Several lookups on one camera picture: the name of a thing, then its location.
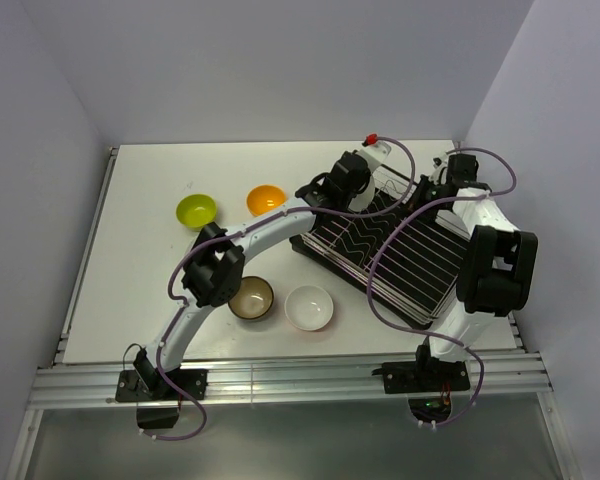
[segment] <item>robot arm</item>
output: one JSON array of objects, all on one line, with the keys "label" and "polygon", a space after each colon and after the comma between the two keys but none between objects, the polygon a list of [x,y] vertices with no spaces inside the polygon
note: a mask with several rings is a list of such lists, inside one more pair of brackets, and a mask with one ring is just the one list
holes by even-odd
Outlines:
[{"label": "robot arm", "polygon": [[[476,181],[478,163],[472,155],[452,155],[436,161],[436,170],[419,185],[414,202],[432,198],[482,197],[489,186]],[[524,307],[538,247],[533,233],[521,232],[509,222],[493,198],[455,201],[450,205],[470,236],[456,285],[456,299],[435,332],[472,345],[496,317]],[[466,357],[462,347],[446,340],[429,339],[431,356],[444,362]]]},{"label": "robot arm", "polygon": [[[250,223],[226,230],[212,223],[200,232],[196,245],[247,232],[250,226],[267,216],[286,213],[297,207],[359,211],[367,202],[361,199],[368,198],[370,201],[373,198],[369,195],[374,189],[372,172],[389,151],[387,144],[377,142],[358,152],[347,152],[330,173],[319,175],[298,190],[296,198]],[[475,157],[470,155],[452,155],[448,163],[440,162],[433,176],[421,178],[409,200],[409,208],[415,209],[434,198],[484,195],[489,187],[475,181],[477,168]],[[490,198],[473,202],[455,201],[447,205],[462,219],[471,240],[458,275],[457,298],[443,314],[435,331],[470,346],[495,317],[506,316],[512,309],[520,309],[526,303],[537,239],[531,233],[520,232],[507,221]],[[170,376],[177,376],[186,348],[202,323],[216,307],[224,305],[237,293],[247,262],[282,240],[310,232],[320,222],[321,214],[295,211],[233,241],[216,243],[195,254],[183,267],[182,283],[192,294],[189,306],[180,312],[181,317],[166,344],[162,339],[168,326],[146,349],[141,350],[134,361],[143,391],[149,393],[152,399],[164,396],[165,386],[156,370],[156,355],[160,351],[164,371]],[[510,268],[494,266],[497,258]],[[425,341],[422,347],[416,355],[417,375],[433,384],[438,384],[441,377],[448,378],[449,372],[453,375],[453,372],[464,369],[466,352],[462,347],[435,337]]]},{"label": "robot arm", "polygon": [[[308,206],[307,202],[303,199],[294,198],[285,202],[280,207],[259,216],[257,221],[262,221],[281,211],[286,211],[295,207]],[[205,281],[205,271],[209,272],[213,267],[209,266],[209,269],[205,268],[207,265],[205,265],[204,256],[200,256],[199,259],[194,258],[194,261],[197,260],[198,263],[190,264],[187,267],[183,283],[187,288],[194,291],[198,290],[200,298],[190,300],[189,306],[184,310],[182,317],[170,333],[169,342],[164,345],[164,348],[162,349],[161,363],[164,370],[169,372],[180,366],[189,343],[191,343],[194,335],[200,329],[209,314],[213,312],[216,307],[228,302],[237,292],[240,281],[242,280],[242,269],[244,265],[253,260],[260,253],[281,241],[311,231],[315,222],[316,215],[311,212],[291,213],[264,225],[255,232],[247,233],[245,236],[234,240],[232,246],[224,252],[207,252],[207,255],[212,257],[211,262],[215,264],[216,272],[218,269],[222,269],[224,272],[222,274],[224,278],[221,282],[218,281],[219,278],[213,279],[213,275],[208,277]],[[214,236],[217,236],[216,234],[231,235],[236,232],[244,231],[248,226],[249,224],[243,223],[228,228],[226,231],[220,230],[215,225],[209,226],[200,233],[196,244],[214,238]],[[222,258],[225,258],[226,256],[224,264],[222,264],[223,260],[218,258],[219,254],[222,255]],[[210,291],[203,292],[205,284],[211,286]],[[158,346],[160,345],[161,338],[163,337],[166,328],[168,327],[165,326],[163,331],[160,332],[160,335],[147,346],[147,358],[152,363],[155,362]]]}]

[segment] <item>white wall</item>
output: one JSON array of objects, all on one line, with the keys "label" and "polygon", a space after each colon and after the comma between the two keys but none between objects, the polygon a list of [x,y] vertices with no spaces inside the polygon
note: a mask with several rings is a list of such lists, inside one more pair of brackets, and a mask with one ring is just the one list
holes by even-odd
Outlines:
[{"label": "white wall", "polygon": [[540,240],[522,333],[586,478],[600,478],[600,0],[536,0],[467,143],[520,175],[502,204]]},{"label": "white wall", "polygon": [[0,478],[57,345],[105,158],[23,7],[0,0]]},{"label": "white wall", "polygon": [[463,138],[532,0],[23,0],[111,144]]}]

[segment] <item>orange bowl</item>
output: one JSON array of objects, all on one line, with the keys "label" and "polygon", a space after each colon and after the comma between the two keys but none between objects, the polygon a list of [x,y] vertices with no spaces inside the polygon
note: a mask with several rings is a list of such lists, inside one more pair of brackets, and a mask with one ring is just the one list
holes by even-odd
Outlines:
[{"label": "orange bowl", "polygon": [[247,195],[247,208],[251,215],[257,217],[269,210],[279,207],[287,200],[281,188],[275,185],[260,185]]}]

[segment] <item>white bowl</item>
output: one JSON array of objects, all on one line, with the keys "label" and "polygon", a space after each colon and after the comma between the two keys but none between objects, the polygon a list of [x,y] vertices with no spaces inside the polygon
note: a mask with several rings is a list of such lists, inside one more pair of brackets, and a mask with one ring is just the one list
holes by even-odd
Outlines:
[{"label": "white bowl", "polygon": [[304,285],[289,294],[284,302],[284,313],[300,330],[319,330],[331,320],[333,300],[326,290]]}]

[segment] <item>glass panel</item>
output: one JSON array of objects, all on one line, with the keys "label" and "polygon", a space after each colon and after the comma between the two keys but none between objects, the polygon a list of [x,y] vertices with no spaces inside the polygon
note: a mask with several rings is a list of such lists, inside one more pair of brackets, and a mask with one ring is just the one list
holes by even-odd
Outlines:
[{"label": "glass panel", "polygon": [[[133,409],[47,412],[28,479],[553,479],[535,395],[482,397],[463,419],[418,429],[406,399],[225,405],[200,437],[152,442]],[[183,410],[174,433],[196,425]]]}]

